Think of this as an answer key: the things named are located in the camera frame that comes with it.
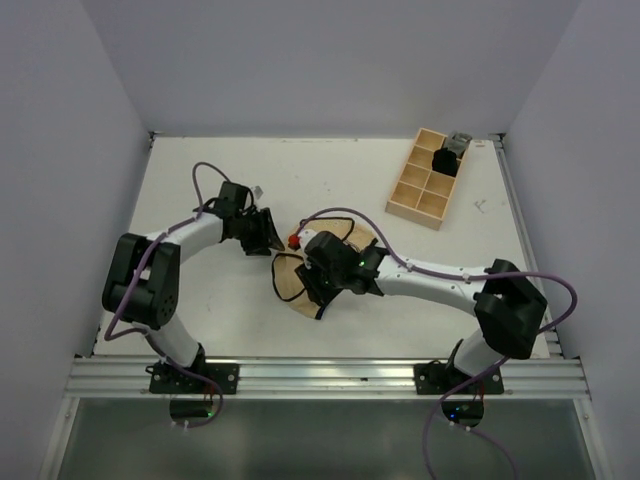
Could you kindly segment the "beige underwear with navy trim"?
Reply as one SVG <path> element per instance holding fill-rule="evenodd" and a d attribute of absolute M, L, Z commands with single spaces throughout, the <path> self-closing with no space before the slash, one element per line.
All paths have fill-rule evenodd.
<path fill-rule="evenodd" d="M 329 231 L 358 251 L 376 239 L 369 227 L 343 216 L 313 219 L 305 225 L 305 229 L 316 232 Z M 300 250 L 292 250 L 287 247 L 283 252 L 274 255 L 271 263 L 274 293 L 292 310 L 304 317 L 320 320 L 324 314 L 325 306 L 320 306 L 310 299 L 306 287 L 295 272 L 299 266 L 304 266 Z"/>

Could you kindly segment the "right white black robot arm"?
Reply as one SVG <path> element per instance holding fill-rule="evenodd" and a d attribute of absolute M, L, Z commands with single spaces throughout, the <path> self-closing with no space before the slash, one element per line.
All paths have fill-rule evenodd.
<path fill-rule="evenodd" d="M 436 381 L 468 392 L 481 372 L 503 358 L 531 357 L 547 309 L 541 292 L 517 267 L 496 259 L 489 267 L 429 265 L 395 259 L 389 250 L 367 247 L 360 252 L 309 254 L 295 273 L 310 300 L 325 310 L 342 291 L 356 295 L 403 296 L 438 303 L 473 316 L 478 328 L 459 340 Z"/>

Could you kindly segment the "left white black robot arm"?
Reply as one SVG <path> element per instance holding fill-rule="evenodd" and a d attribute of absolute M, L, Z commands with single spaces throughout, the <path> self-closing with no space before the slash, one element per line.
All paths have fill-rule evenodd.
<path fill-rule="evenodd" d="M 197 211 L 164 231 L 122 235 L 102 293 L 103 309 L 112 314 L 104 340 L 140 334 L 173 369 L 182 390 L 193 393 L 212 383 L 204 349 L 177 313 L 180 271 L 187 260 L 226 240 L 238 241 L 247 256 L 284 249 L 271 211 L 257 207 Z"/>

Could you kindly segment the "wooden compartment organizer box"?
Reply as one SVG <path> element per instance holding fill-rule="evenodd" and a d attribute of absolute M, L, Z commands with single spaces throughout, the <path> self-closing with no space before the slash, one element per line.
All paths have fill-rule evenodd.
<path fill-rule="evenodd" d="M 425 128 L 418 131 L 386 202 L 386 213 L 432 230 L 441 228 L 471 144 L 461 158 L 457 157 L 456 177 L 434 172 L 434 152 L 444 148 L 447 136 Z"/>

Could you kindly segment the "rolled black garment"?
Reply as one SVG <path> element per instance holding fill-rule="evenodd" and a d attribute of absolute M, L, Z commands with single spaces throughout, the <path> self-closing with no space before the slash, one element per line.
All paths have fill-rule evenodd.
<path fill-rule="evenodd" d="M 454 151 L 447 148 L 440 148 L 434 152 L 432 159 L 432 170 L 434 172 L 456 177 L 458 168 L 458 158 Z"/>

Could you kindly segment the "aluminium front rail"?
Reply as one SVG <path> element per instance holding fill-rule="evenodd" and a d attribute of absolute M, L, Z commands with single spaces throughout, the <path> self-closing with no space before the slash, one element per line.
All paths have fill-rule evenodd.
<path fill-rule="evenodd" d="M 74 361 L 64 393 L 76 398 L 149 398 L 149 356 L 96 356 Z M 219 383 L 233 399 L 427 400 L 428 386 L 416 359 L 210 358 Z M 486 400 L 582 400 L 590 396 L 577 360 L 509 361 L 469 395 Z"/>

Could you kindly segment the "aluminium rail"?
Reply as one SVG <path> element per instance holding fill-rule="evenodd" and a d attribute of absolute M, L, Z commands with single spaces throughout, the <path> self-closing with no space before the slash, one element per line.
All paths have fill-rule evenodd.
<path fill-rule="evenodd" d="M 149 356 L 96 356 L 74 361 L 64 393 L 76 398 L 149 398 Z M 210 358 L 219 383 L 233 399 L 427 400 L 428 386 L 416 359 Z M 582 400 L 590 396 L 577 360 L 509 361 L 469 395 L 486 400 Z"/>
<path fill-rule="evenodd" d="M 492 134 L 491 140 L 493 142 L 501 174 L 504 180 L 507 196 L 509 199 L 512 215 L 516 224 L 516 230 L 519 238 L 520 245 L 523 250 L 525 265 L 529 270 L 537 271 L 538 265 L 535 259 L 535 255 L 532 249 L 531 241 L 528 235 L 524 215 L 520 206 L 520 202 L 515 189 L 511 172 L 506 157 L 505 150 L 505 134 Z M 551 329 L 543 334 L 545 342 L 552 358 L 563 359 L 564 354 L 560 345 L 559 337 L 556 329 Z"/>

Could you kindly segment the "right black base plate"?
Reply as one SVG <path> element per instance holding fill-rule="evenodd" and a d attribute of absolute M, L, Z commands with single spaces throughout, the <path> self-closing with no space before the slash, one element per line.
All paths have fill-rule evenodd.
<path fill-rule="evenodd" d="M 443 395 L 468 379 L 469 375 L 438 360 L 413 365 L 413 380 L 418 395 Z M 459 394 L 501 395 L 504 391 L 500 372 L 497 372 L 466 386 Z"/>

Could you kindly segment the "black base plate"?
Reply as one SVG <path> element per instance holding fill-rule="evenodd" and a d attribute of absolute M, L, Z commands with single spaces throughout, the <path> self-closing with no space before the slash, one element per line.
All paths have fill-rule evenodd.
<path fill-rule="evenodd" d="M 145 372 L 150 375 L 149 392 L 152 394 L 196 395 L 213 392 L 213 387 L 208 382 L 180 373 L 161 362 L 148 365 Z M 222 394 L 233 395 L 237 391 L 240 367 L 235 363 L 206 363 L 200 376 L 215 382 Z"/>
<path fill-rule="evenodd" d="M 443 395 L 468 379 L 469 375 L 438 360 L 413 365 L 413 380 L 418 395 Z M 504 391 L 500 372 L 497 372 L 466 386 L 459 394 L 501 395 Z"/>

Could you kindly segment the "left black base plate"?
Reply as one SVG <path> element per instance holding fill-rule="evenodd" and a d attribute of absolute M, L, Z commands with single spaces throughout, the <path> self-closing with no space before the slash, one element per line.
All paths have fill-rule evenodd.
<path fill-rule="evenodd" d="M 148 365 L 145 372 L 150 375 L 149 392 L 152 394 L 196 395 L 213 392 L 213 387 L 208 382 L 180 373 L 161 362 Z M 240 367 L 235 363 L 206 363 L 200 376 L 215 382 L 222 394 L 233 395 L 237 391 Z"/>

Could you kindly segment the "aluminium right side rail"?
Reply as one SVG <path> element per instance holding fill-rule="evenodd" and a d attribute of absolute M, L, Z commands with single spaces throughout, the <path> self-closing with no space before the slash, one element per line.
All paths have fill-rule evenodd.
<path fill-rule="evenodd" d="M 531 241 L 528 235 L 524 215 L 520 206 L 520 202 L 515 189 L 511 172 L 506 157 L 505 150 L 505 134 L 492 134 L 491 140 L 493 142 L 501 174 L 504 180 L 507 196 L 509 199 L 512 215 L 516 224 L 516 230 L 519 238 L 520 245 L 523 250 L 525 265 L 529 270 L 537 271 L 538 265 L 535 259 L 535 255 L 532 249 Z M 563 359 L 564 354 L 560 345 L 559 337 L 556 329 L 551 329 L 543 334 L 545 342 L 552 358 Z"/>

